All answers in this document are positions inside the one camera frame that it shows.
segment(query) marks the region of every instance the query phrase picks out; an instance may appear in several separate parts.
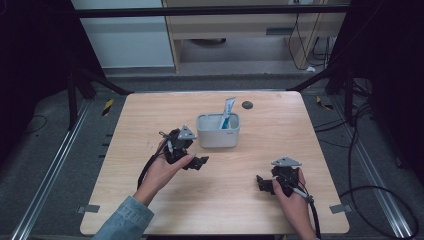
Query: white cabinet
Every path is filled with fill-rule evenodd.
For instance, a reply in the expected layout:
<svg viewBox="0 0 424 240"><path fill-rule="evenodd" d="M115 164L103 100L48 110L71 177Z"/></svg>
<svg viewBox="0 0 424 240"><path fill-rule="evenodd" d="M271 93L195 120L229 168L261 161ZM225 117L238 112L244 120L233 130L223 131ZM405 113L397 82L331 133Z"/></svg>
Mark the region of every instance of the white cabinet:
<svg viewBox="0 0 424 240"><path fill-rule="evenodd" d="M292 0L162 0L165 7L192 6L254 6L287 5ZM313 4L340 4L350 0L304 0ZM317 37L337 36L345 13L302 14L247 14L247 15L195 15L170 16L168 29L174 52L176 69L184 39L267 37L272 30L290 37L288 46L294 62L300 68L306 65L306 56Z"/></svg>
<svg viewBox="0 0 424 240"><path fill-rule="evenodd" d="M75 9L162 7L160 0L72 0ZM174 67L164 17L86 18L82 25L105 72Z"/></svg>

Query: denim sleeve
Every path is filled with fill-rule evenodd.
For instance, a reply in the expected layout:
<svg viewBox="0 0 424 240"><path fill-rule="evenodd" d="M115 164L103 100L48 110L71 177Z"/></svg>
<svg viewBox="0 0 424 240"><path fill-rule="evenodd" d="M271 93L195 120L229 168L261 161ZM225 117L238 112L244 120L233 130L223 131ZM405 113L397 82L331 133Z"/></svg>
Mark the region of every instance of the denim sleeve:
<svg viewBox="0 0 424 240"><path fill-rule="evenodd" d="M139 240L153 218L153 212L128 196L93 239Z"/></svg>

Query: cable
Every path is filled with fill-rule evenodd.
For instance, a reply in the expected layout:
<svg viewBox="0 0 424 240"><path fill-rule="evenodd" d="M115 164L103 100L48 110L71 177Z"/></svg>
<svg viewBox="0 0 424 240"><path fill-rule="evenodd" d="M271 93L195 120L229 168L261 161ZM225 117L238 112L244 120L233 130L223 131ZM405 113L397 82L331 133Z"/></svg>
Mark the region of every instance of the cable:
<svg viewBox="0 0 424 240"><path fill-rule="evenodd" d="M317 39L315 40L314 47L312 48L312 56L316 60L324 61L323 64L326 67L328 65L329 61L330 61L330 56L331 56L330 49L333 49L334 40L333 40L333 37L327 37L324 53L316 53L315 52L315 49L316 49L316 46L317 46L319 40L320 40L319 37L317 37Z"/></svg>
<svg viewBox="0 0 424 240"><path fill-rule="evenodd" d="M41 125L41 127L38 127L37 129L32 130L32 131L24 132L24 134L32 134L32 133L38 132L42 128L44 128L46 126L46 124L47 124L47 118L45 116L43 116L43 115L34 115L32 118L36 118L36 117L43 118L44 119L44 123Z"/></svg>
<svg viewBox="0 0 424 240"><path fill-rule="evenodd" d="M330 130L336 129L336 128L340 127L340 126L343 126L343 124L345 124L345 123L347 123L347 122L348 122L348 121L343 121L343 122L341 122L341 123L339 123L339 124L337 124L337 125L334 125L334 126L332 126L332 127L329 127L329 128L320 129L320 130L315 130L315 133L319 133L319 132L326 132L326 131L330 131Z"/></svg>
<svg viewBox="0 0 424 240"><path fill-rule="evenodd" d="M355 87L354 91L356 93L357 96L360 97L365 97L365 98L369 98L371 97L371 92L370 90L368 90L368 86L366 85L366 87L363 87L362 85L360 85L359 83L357 83L355 80L353 80L353 86Z"/></svg>
<svg viewBox="0 0 424 240"><path fill-rule="evenodd" d="M334 121L331 121L331 122L323 123L321 125L315 126L314 128L323 127L323 126L326 126L326 125L329 125L329 124L332 124L332 123L335 123L335 122L338 122L338 121L343 121L343 119L340 118L340 119L337 119L337 120L334 120Z"/></svg>
<svg viewBox="0 0 424 240"><path fill-rule="evenodd" d="M158 150L156 151L155 154L153 154L149 161L147 161L146 165L143 168L143 171L141 171L140 176L138 177L138 181L137 181L137 189L140 187L141 183L144 180L144 177L146 176L147 170L149 170L150 166L153 164L153 162L156 160L156 158L161 154L161 151L163 150L163 148L165 147L165 145L168 143L168 138L169 135L163 133L163 132L159 132L159 134L161 134L165 140L162 142L162 144L159 146Z"/></svg>
<svg viewBox="0 0 424 240"><path fill-rule="evenodd" d="M327 144L330 144L330 145L333 145L333 146L336 146L336 147L349 148L349 146L338 145L338 144L335 144L335 143L332 143L332 142L329 142L329 141L326 141L326 140L322 140L322 139L318 139L318 141L323 142L323 143L327 143Z"/></svg>
<svg viewBox="0 0 424 240"><path fill-rule="evenodd" d="M354 118L354 125L353 125L353 127L354 127L354 132L353 132L353 136L352 136L352 141L351 141L351 143L350 143L350 146L349 146L349 153L348 153L348 184L349 184L349 190L347 191L347 192L345 192L345 193L342 193L342 194L340 194L339 195L339 197L343 197L344 195L346 195L347 193L350 193L350 198L351 198L351 200L352 200L352 204L353 204L353 206L355 207L355 210L356 210L356 212L358 213L358 215L361 217L361 219L362 220L364 220L372 229L374 229L375 231L377 231L378 233L380 233L381 235L383 235L383 236L385 236L385 237L389 237L389 238L393 238L393 239L412 239L412 238L414 238L415 236L417 236L418 235L418 232L419 232L419 222L418 222L418 219L417 219L417 217L415 216L415 214L413 213L413 211L412 211L412 209L408 206L408 204L404 201L404 200L402 200L398 195L396 195L395 193L393 193L392 191L390 191L390 190L388 190L388 189L386 189L386 188L383 188L383 187L379 187L379 186L361 186L361 187L356 187L356 188L353 188L352 187L352 151L353 151L353 146L355 145L355 137L356 137L356 135L358 134L358 116L360 116L360 114L359 113L361 113L361 111L365 111L366 109L368 109L368 108L370 108L370 106L368 105L367 107L365 107L364 109L358 109L358 111L357 111L357 114L355 115L356 117ZM354 195L353 195L353 192L354 191L357 191L357 190L361 190L361 189L370 189L370 188L376 188L376 189L380 189L380 190L383 190L383 191L386 191L386 192L389 192L389 193L391 193L393 196L395 196L396 198L397 198L397 200L399 201L399 202L401 202L404 206L405 206L405 208L411 213L411 215L412 215L412 217L413 217L413 219L414 219L414 222L415 222L415 231L414 231L414 233L411 235L411 236L409 236L409 237L406 237L406 238L398 238L397 236L394 236L394 235L391 235L391 234L389 234L389 233L386 233L386 232L384 232L383 230L381 230L381 229L379 229L378 227L376 227L374 224L372 224L368 219L366 219L365 218L365 216L360 212L360 210L359 210L359 208L358 208L358 206L357 206L357 204L356 204L356 201L355 201L355 198L354 198Z"/></svg>
<svg viewBox="0 0 424 240"><path fill-rule="evenodd" d="M318 219L318 212L314 205L314 198L312 195L309 194L308 189L306 188L305 184L303 184L301 181L297 180L297 182L294 182L291 178L287 177L286 175L279 173L279 176L282 176L286 179L287 182L289 182L290 188L293 189L296 194L299 194L302 196L305 201L311 206L312 216L314 218L314 224L315 224L315 234L317 238L321 239L321 229L319 226L319 219Z"/></svg>
<svg viewBox="0 0 424 240"><path fill-rule="evenodd" d="M293 59L293 62L294 62L294 65L295 65L295 67L298 69L298 70L306 70L306 68L300 68L299 66L297 66L297 64L296 64L296 61L294 60L294 56L293 56L293 52L291 51L291 38L292 38L292 36L293 36L293 34L294 34L294 31L295 30L297 30L297 35L299 36L299 42L300 42L300 45L302 46L302 50L303 50L303 57L305 58L305 60L312 66L312 67L318 67L318 66L322 66L323 64L315 64L315 63L311 63L311 62L309 62L309 60L308 60L308 57L306 56L306 50L305 50L305 46L304 46L304 44L303 44L303 41L302 41L302 38L300 37L300 31L299 31L299 13L297 13L296 14L296 21L295 21L295 23L294 23L294 27L293 27L293 31L292 31L292 33L290 34L290 37L289 37L289 41L288 41L288 45L289 45L289 52L290 52L290 55L291 55L291 57L292 57L292 59Z"/></svg>

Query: aluminum rail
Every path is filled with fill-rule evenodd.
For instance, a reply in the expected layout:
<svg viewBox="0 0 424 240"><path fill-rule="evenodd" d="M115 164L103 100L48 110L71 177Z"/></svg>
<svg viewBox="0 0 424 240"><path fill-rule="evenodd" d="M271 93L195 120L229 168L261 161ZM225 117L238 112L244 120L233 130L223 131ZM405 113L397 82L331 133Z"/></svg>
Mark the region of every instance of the aluminum rail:
<svg viewBox="0 0 424 240"><path fill-rule="evenodd" d="M345 13L364 11L368 5L314 4L314 5L245 5L208 7L164 7L126 9L84 9L75 11L52 11L51 16L78 18L110 17L154 17L154 16L193 16L193 15L241 15L241 14L288 14L288 13Z"/></svg>
<svg viewBox="0 0 424 240"><path fill-rule="evenodd" d="M43 181L40 184L40 187L37 190L30 206L28 207L25 215L22 217L18 226L15 228L12 233L12 240L25 240L28 238L29 233L31 232L32 227L34 226L38 215L41 212L41 209L44 206L44 203L47 200L47 197L50 193L53 184L56 181L57 176L59 175L60 169L62 168L63 163L69 153L69 150L74 143L76 136L78 135L79 130L81 129L82 123L87 115L87 110L90 106L89 100L84 100L81 106L79 115L79 120L76 122L73 129L69 130L66 134L58 152L56 153L55 158L53 159L49 170L47 171Z"/></svg>

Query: wooden table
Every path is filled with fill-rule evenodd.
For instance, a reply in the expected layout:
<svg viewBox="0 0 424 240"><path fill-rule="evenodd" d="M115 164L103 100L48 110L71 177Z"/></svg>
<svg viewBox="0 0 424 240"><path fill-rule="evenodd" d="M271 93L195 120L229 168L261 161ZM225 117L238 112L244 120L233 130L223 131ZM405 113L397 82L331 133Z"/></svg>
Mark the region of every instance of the wooden table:
<svg viewBox="0 0 424 240"><path fill-rule="evenodd" d="M345 233L345 214L332 214L340 204L301 95L297 92L179 92L129 95L123 107L90 205L83 234L95 234L120 203L136 190L138 176L162 136L187 124L196 132L202 113L220 113L225 99L236 97L233 112L241 119L234 148L189 148L209 156L200 171L181 170L150 205L155 217L151 235L287 234L293 233L275 196L258 189L256 175L271 179L271 161L289 156L302 162L306 187L314 196L322 233ZM252 109L242 103L250 101Z"/></svg>

